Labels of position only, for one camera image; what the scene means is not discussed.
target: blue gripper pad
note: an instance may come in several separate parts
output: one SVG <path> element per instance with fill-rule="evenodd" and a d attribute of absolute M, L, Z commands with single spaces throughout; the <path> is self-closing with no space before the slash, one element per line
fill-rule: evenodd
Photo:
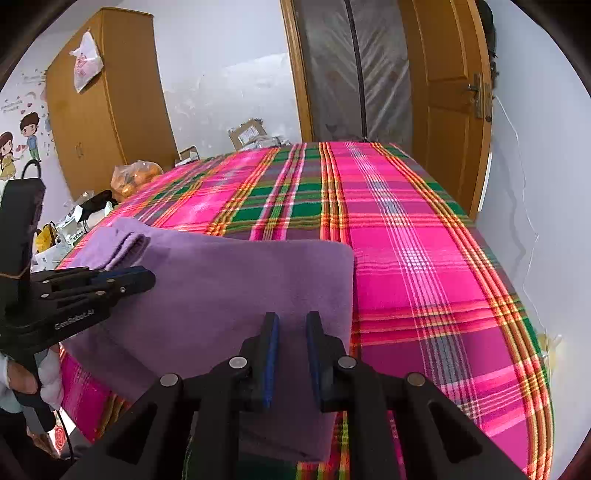
<path fill-rule="evenodd" d="M 267 312 L 252 353 L 252 411 L 261 411 L 271 405 L 278 345 L 279 317 L 274 312 Z"/>

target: bed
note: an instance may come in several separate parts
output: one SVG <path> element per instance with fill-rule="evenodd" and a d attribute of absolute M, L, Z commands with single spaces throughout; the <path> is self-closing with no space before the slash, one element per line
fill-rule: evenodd
<path fill-rule="evenodd" d="M 351 354 L 385 374 L 425 374 L 532 480 L 548 478 L 548 378 L 523 305 L 472 221 L 396 146 L 321 142 L 198 160 L 144 186 L 101 225 L 122 216 L 250 241 L 350 245 Z M 125 399 L 67 353 L 62 365 L 64 408 L 95 440 Z M 260 478 L 261 472 L 277 478 L 277 468 L 281 478 L 346 478 L 346 416 L 337 417 L 326 463 L 247 459 L 241 475 L 255 469 Z"/>

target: wooden door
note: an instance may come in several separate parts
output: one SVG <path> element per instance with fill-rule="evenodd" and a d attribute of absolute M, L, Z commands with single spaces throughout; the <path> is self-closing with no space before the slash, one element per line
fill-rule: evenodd
<path fill-rule="evenodd" d="M 77 93 L 74 89 L 75 57 L 69 54 L 90 29 L 102 51 L 102 13 L 94 15 L 64 46 L 47 69 L 47 103 L 57 156 L 72 198 L 85 190 L 110 188 L 115 165 L 124 159 L 111 115 L 104 82 L 99 73 Z"/>
<path fill-rule="evenodd" d="M 474 0 L 398 0 L 413 157 L 476 218 L 491 143 L 491 68 Z"/>

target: cardboard box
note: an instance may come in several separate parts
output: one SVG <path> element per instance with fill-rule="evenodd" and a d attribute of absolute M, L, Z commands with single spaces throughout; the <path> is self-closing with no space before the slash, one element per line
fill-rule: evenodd
<path fill-rule="evenodd" d="M 239 127 L 228 131 L 228 135 L 230 135 L 230 140 L 232 140 L 236 151 L 240 150 L 257 135 L 266 134 L 267 132 L 262 127 L 262 120 L 258 118 L 251 118 L 248 122 L 244 122 Z"/>

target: folded purple cloth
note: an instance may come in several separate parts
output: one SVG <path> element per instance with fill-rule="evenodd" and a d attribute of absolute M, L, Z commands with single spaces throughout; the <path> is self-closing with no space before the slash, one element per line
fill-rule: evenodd
<path fill-rule="evenodd" d="M 272 406 L 264 414 L 241 416 L 241 449 L 286 460 L 327 460 L 335 416 L 321 414 L 314 403 L 304 327 L 306 314 L 318 310 L 325 331 L 348 348 L 352 250 L 319 240 L 219 238 L 128 218 L 101 230 L 71 267 L 96 268 L 117 258 L 121 267 L 141 264 L 154 272 L 156 285 L 120 301 L 108 320 L 63 342 L 84 369 L 136 400 L 168 372 L 184 378 L 209 372 L 258 333 L 265 312 L 277 312 Z"/>

